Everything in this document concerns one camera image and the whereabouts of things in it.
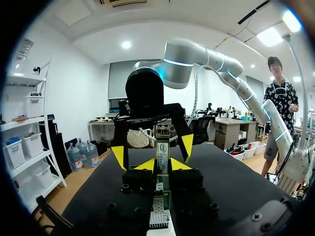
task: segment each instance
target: drawer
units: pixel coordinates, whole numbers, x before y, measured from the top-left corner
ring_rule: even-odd
[[[225,138],[225,134],[219,133],[218,131],[216,132],[215,145],[222,150],[224,150]]]
[[[227,125],[216,123],[216,130],[220,133],[226,134],[226,127]]]

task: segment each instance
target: desk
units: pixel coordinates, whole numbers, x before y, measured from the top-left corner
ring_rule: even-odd
[[[222,150],[231,147],[233,144],[237,146],[240,130],[247,132],[246,138],[243,138],[246,139],[244,141],[247,141],[247,143],[255,142],[257,123],[257,121],[244,121],[232,118],[216,120],[215,145]]]
[[[90,121],[89,122],[89,129],[90,129],[90,140],[94,140],[94,135],[93,135],[93,125],[114,125],[114,122],[108,122],[108,121]]]
[[[299,134],[301,134],[302,133],[302,130],[303,130],[303,127],[301,127],[301,126],[294,126],[294,132],[295,133],[299,133]],[[312,133],[315,133],[315,129],[311,129],[311,128],[307,128],[307,131],[310,131],[310,132],[312,132]]]
[[[129,149],[131,165],[140,165],[154,156],[155,149]],[[170,148],[170,156],[183,163],[178,147]],[[193,146],[188,165],[199,168],[205,189],[220,206],[218,222],[213,226],[209,224],[211,228],[207,234],[195,235],[221,236],[224,230],[253,214],[266,202],[280,200],[283,196],[289,199],[293,208],[298,204],[277,186],[214,145]],[[123,174],[124,171],[111,152],[76,192],[62,216],[71,223],[85,221],[97,214],[106,217],[107,206],[123,183]],[[176,222],[172,205],[170,213],[176,236],[187,235],[181,230],[183,226],[179,227]]]

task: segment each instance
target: water bottle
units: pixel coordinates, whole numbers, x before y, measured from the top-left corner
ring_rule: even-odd
[[[81,139],[79,139],[79,142],[77,142],[77,144],[75,146],[80,150],[82,162],[86,163],[87,159],[85,156],[85,152],[86,152],[87,146],[85,145],[85,143]]]
[[[100,164],[99,156],[97,153],[96,146],[92,144],[89,140],[86,146],[85,156],[89,166],[96,167]]]
[[[72,170],[78,171],[82,169],[83,163],[81,160],[80,150],[77,147],[73,146],[73,143],[70,143],[70,147],[67,150],[69,157],[69,162]]]

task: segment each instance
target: white robotic arm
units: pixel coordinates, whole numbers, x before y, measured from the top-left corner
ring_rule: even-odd
[[[309,151],[314,156],[314,145],[308,149],[293,149],[292,137],[273,102],[267,100],[261,105],[250,86],[238,78],[244,70],[238,60],[190,40],[175,38],[166,43],[163,60],[140,61],[133,70],[149,67],[160,75],[164,85],[173,89],[184,89],[188,85],[194,64],[213,70],[224,84],[234,89],[253,111],[260,124],[271,122],[272,133],[279,149],[280,165],[288,156],[278,186],[291,194],[296,183],[301,184],[308,172],[310,162],[306,156]]]
[[[164,85],[173,89],[183,89],[188,85],[194,64],[215,71],[220,80],[234,89],[248,105],[260,124],[271,121],[273,134],[279,148],[281,160],[283,160],[292,144],[291,135],[275,105],[271,101],[266,101],[261,106],[249,85],[238,78],[244,70],[238,60],[206,49],[190,40],[175,38],[166,43],[163,60],[140,61],[133,69],[152,68],[159,73]]]

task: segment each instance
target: wooden floor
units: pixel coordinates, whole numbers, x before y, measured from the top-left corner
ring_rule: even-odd
[[[106,158],[110,151],[106,152],[101,156],[101,160]],[[263,154],[253,156],[250,159],[244,160],[243,163],[256,171],[257,173],[261,173],[263,165],[264,165]],[[270,169],[270,172],[273,172],[276,168],[277,162],[275,161]],[[82,184],[89,178],[89,176],[93,173],[95,168],[92,167],[84,167],[82,170],[77,172],[72,172],[65,179],[67,183],[67,188],[63,188],[63,185],[60,184],[57,186],[46,198],[47,202],[50,206],[59,214],[63,212],[65,207],[68,205],[74,194],[78,191],[78,189],[82,186]],[[50,220],[44,215],[41,217],[39,210],[35,210],[34,212],[35,218],[40,222],[41,225],[52,224]]]

